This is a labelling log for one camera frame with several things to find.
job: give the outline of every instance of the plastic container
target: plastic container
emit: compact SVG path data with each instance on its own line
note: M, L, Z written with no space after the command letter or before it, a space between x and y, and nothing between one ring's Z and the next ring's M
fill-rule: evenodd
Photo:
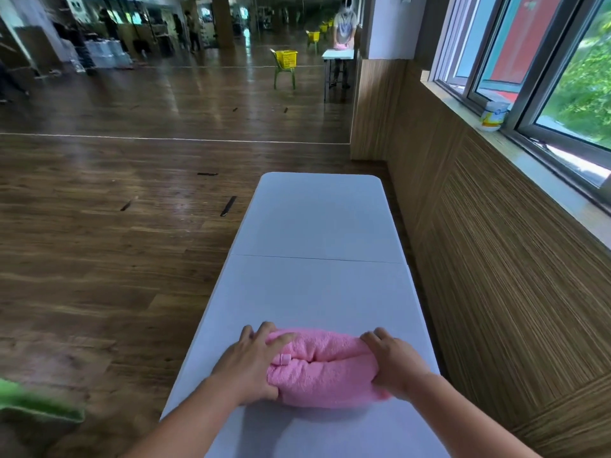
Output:
M276 51L276 57L283 69L292 69L297 66L297 52L293 50Z
M307 33L310 42L320 40L320 32L310 32L309 30L305 31Z
M480 129L485 132L495 132L505 120L509 103L504 101L488 101L480 117Z

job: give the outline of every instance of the person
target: person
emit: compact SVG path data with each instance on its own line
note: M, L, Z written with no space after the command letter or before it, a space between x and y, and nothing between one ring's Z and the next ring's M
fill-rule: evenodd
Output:
M114 40L119 40L117 23L112 20L111 15L108 13L106 8L102 8L100 10L100 21L106 26L108 37Z
M199 35L197 34L197 30L195 28L195 20L191 16L190 11L185 11L185 16L187 18L187 29L189 30L189 43L191 44L191 52L195 53L195 45L197 45L197 50L201 51L202 46L199 44Z
M174 19L174 30L176 31L176 36L179 38L179 45L182 48L187 49L187 41L185 39L183 23L180 21L179 15L176 13L172 14L172 18Z
M0 42L0 47L7 49L13 53L17 53L15 48L12 48L11 46L8 46L2 42ZM17 91L21 91L26 97L30 96L29 91L23 88L19 84L19 82L17 82L17 80L13 78L4 63L0 61L0 104L6 104L9 102L8 98L4 94L4 83L12 86Z
M355 34L358 18L352 9L352 0L342 0L340 10L333 20L333 48L355 49ZM340 76L340 67L343 67L341 77L341 87L346 90L348 85L348 61L335 60L335 70L333 71L333 81L330 87L337 86L337 79Z
M256 332L245 326L210 376L123 458L202 457L235 408L276 400L278 389L267 383L267 369L295 334L284 334L266 344L275 330L269 322ZM368 331L361 339L378 361L373 383L410 402L452 457L541 458L431 372L408 343L383 328Z

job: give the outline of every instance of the white t-shirt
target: white t-shirt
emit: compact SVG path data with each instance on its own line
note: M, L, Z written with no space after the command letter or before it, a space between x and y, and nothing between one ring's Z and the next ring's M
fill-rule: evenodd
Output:
M337 42L345 45L350 39L353 29L356 29L358 19L353 10L340 11L335 15L333 26L337 29Z

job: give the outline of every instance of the hand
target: hand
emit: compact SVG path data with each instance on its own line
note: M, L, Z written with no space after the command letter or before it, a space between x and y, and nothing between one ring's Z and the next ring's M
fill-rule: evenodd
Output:
M221 380L235 394L238 405L257 400L278 399L278 387L267 383L267 370L272 359L291 342L295 334L279 336L269 345L265 340L276 326L268 321L254 333L250 325L244 326L240 340L229 346L212 370L211 377Z
M384 328L367 331L361 339L378 361L379 371L373 383L398 399L409 401L411 386L432 373L414 347L393 338Z

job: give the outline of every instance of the towel fold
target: towel fold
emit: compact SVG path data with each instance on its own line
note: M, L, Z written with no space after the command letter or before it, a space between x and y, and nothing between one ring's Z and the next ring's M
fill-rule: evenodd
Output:
M371 384L378 362L354 336L313 329L297 333L268 368L268 383L278 387L279 400L296 407L349 408L386 400L391 395Z

